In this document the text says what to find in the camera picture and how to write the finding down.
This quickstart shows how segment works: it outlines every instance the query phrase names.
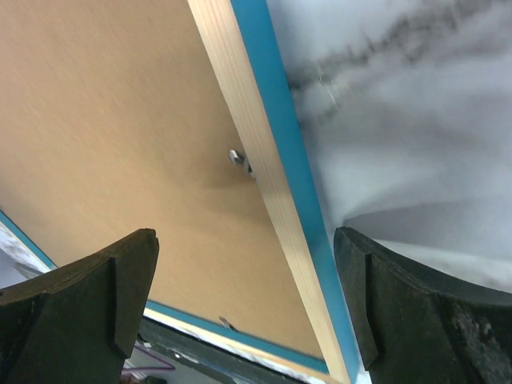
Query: metal bracket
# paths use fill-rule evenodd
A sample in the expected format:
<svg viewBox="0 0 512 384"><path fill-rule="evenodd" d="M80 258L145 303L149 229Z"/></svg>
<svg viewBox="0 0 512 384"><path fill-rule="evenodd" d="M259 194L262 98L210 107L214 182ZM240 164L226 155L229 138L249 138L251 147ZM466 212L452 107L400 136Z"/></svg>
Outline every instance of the metal bracket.
<svg viewBox="0 0 512 384"><path fill-rule="evenodd" d="M250 167L249 159L247 156L238 152L237 150L230 150L230 160L233 164L242 165L246 173L252 178L255 178L253 169Z"/></svg>

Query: white marble surface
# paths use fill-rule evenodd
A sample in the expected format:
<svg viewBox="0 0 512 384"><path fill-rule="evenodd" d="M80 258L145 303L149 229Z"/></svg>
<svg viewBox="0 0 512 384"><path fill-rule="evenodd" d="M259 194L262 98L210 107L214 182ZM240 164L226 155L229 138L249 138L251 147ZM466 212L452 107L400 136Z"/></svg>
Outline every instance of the white marble surface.
<svg viewBox="0 0 512 384"><path fill-rule="evenodd" d="M512 292L512 1L267 2L329 236Z"/></svg>
<svg viewBox="0 0 512 384"><path fill-rule="evenodd" d="M0 249L0 290L24 282L25 277L14 268L14 261Z"/></svg>

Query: wooden frame edge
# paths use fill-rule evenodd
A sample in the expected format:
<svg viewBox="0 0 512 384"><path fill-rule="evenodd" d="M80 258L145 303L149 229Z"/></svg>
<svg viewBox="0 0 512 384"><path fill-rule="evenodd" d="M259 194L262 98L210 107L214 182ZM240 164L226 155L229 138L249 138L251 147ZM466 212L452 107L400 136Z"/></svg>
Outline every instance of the wooden frame edge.
<svg viewBox="0 0 512 384"><path fill-rule="evenodd" d="M214 332L209 332L208 330L204 330L201 327L194 326L193 324L189 324L188 322L182 322L177 320L176 318L172 318L171 316L167 316L156 310L151 310L149 308L144 309L144 316L155 320L156 322L160 322L166 326L170 326L171 328L175 328L176 330L185 331L188 334L196 336L205 342L209 342L214 344L220 348L226 349L226 347L232 348L233 350L243 352L244 354L250 354L255 356L258 359L267 360L274 365L282 366L284 368L290 369L298 374L304 374L308 377L320 379L327 384L337 384L333 378L327 374L323 374L316 370L312 370L306 366L302 366L297 364L296 362L292 362L290 360L286 360L284 358L280 358L274 354L269 354L264 350L259 350L257 348L253 348L252 346L248 346L247 344L243 344L241 342L237 342L231 338L225 338L219 334Z"/></svg>
<svg viewBox="0 0 512 384"><path fill-rule="evenodd" d="M346 365L230 0L188 2L330 375L348 384Z"/></svg>

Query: blue painted edge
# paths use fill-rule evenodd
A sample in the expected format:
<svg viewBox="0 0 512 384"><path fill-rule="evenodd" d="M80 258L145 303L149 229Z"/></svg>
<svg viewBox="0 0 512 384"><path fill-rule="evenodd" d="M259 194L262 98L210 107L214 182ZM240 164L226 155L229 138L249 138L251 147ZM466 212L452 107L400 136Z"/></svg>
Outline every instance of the blue painted edge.
<svg viewBox="0 0 512 384"><path fill-rule="evenodd" d="M359 359L350 316L265 0L231 0L350 380Z"/></svg>
<svg viewBox="0 0 512 384"><path fill-rule="evenodd" d="M16 236L27 248L29 248L36 255L36 257L38 257L42 262L44 262L49 268L56 268L56 265L50 260L50 258L48 258L48 256L46 256L45 253L38 246L36 246L32 242L32 240L30 240L23 233L23 231L21 231L12 222L12 220L10 220L7 217L7 215L5 215L1 211L0 222L2 222L14 234L14 236ZM203 328L204 330L208 330L209 332L213 332L225 338L229 338L231 340L235 340L236 342L252 346L253 348L263 350L269 354L273 354L275 356L284 358L291 362L295 362L302 366L307 366L312 370L316 370L324 374L328 373L326 363L319 358L314 358L306 354L301 354L300 352L297 352L295 350L291 350L284 346L280 346L278 344L274 344L272 342L268 342L266 340L256 338L254 336L250 336L242 332L229 330L219 324L205 320L204 318L193 316L192 314L188 314L186 312L182 312L180 310L164 306L163 304L153 302L152 300L147 301L146 307L151 310L155 310L160 314L171 316L172 318L175 318L182 322L186 322L193 326L197 326L199 328Z"/></svg>

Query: metal hardware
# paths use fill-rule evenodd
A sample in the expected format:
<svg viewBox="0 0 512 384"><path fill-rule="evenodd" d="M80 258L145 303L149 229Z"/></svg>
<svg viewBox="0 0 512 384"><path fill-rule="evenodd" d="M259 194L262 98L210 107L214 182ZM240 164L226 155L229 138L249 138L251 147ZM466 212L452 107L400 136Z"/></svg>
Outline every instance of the metal hardware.
<svg viewBox="0 0 512 384"><path fill-rule="evenodd" d="M232 326L231 323L228 322L226 318L224 318L223 316L219 316L218 319L221 321L222 326L224 326L224 328L227 328L228 330L237 331L236 328Z"/></svg>
<svg viewBox="0 0 512 384"><path fill-rule="evenodd" d="M233 164L243 165L244 170L248 173L249 176L254 178L253 169L250 167L249 159L247 157L238 152L237 150L230 150L230 160Z"/></svg>

